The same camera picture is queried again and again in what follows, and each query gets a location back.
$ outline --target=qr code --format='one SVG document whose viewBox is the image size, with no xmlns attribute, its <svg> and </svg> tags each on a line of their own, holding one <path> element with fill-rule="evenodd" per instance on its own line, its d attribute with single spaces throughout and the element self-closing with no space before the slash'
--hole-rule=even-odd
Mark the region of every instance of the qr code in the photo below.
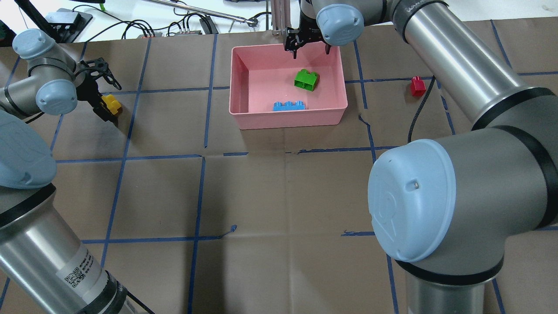
<svg viewBox="0 0 558 314">
<path fill-rule="evenodd" d="M 72 286 L 72 288 L 77 287 L 83 279 L 85 279 L 85 275 L 78 267 L 76 267 L 73 272 L 71 272 L 69 275 L 66 276 L 66 278 L 64 278 L 64 280 L 66 280 Z"/>
</svg>

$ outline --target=black pole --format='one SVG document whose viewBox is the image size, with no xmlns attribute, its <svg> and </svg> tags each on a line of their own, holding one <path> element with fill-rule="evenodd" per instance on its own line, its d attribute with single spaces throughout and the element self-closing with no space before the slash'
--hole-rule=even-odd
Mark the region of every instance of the black pole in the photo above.
<svg viewBox="0 0 558 314">
<path fill-rule="evenodd" d="M 39 27 L 39 29 L 47 33 L 56 42 L 60 42 L 61 38 L 54 28 L 46 21 L 43 15 L 37 11 L 37 8 L 31 4 L 30 0 L 14 0 L 14 2 L 29 16 L 29 18 Z"/>
</svg>

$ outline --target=sticker label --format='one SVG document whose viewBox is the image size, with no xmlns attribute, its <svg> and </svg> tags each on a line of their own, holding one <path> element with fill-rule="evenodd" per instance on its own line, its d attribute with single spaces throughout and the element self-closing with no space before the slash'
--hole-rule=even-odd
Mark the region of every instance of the sticker label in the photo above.
<svg viewBox="0 0 558 314">
<path fill-rule="evenodd" d="M 95 285 L 101 272 L 99 263 L 82 244 L 74 257 L 56 273 L 56 276 L 83 298 Z"/>
</svg>

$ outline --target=red toy block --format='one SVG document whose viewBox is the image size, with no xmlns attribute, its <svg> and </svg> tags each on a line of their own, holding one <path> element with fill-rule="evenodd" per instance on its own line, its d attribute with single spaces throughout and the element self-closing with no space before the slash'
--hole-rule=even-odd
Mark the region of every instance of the red toy block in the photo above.
<svg viewBox="0 0 558 314">
<path fill-rule="evenodd" d="M 426 84 L 420 77 L 411 79 L 411 94 L 415 97 L 422 97 L 426 93 Z"/>
</svg>

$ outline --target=cardboard surface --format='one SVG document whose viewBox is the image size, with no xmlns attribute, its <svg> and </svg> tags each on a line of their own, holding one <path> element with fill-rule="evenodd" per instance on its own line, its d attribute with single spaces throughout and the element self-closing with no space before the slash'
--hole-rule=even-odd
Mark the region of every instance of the cardboard surface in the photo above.
<svg viewBox="0 0 558 314">
<path fill-rule="evenodd" d="M 468 25 L 504 57 L 496 29 L 512 65 L 530 73 L 525 80 L 558 91 L 558 75 L 547 73 L 558 69 L 558 39 L 544 32 L 558 19 Z M 31 124 L 59 162 L 55 206 L 156 313 L 406 313 L 404 272 L 373 236 L 367 180 L 383 152 L 406 142 L 420 103 L 408 79 L 432 74 L 392 26 L 369 27 L 341 49 L 349 107 L 340 124 L 241 131 L 228 112 L 230 50 L 267 43 L 278 39 L 260 32 L 67 46 L 105 57 L 124 87 L 115 94 L 124 113 L 115 127 L 80 103 Z M 25 75 L 16 60 L 0 49 L 4 81 Z M 469 128 L 441 86 L 413 138 Z M 484 312 L 554 314 L 557 240 L 556 228 L 510 239 Z M 15 283 L 4 291 L 0 313 L 42 313 Z"/>
</svg>

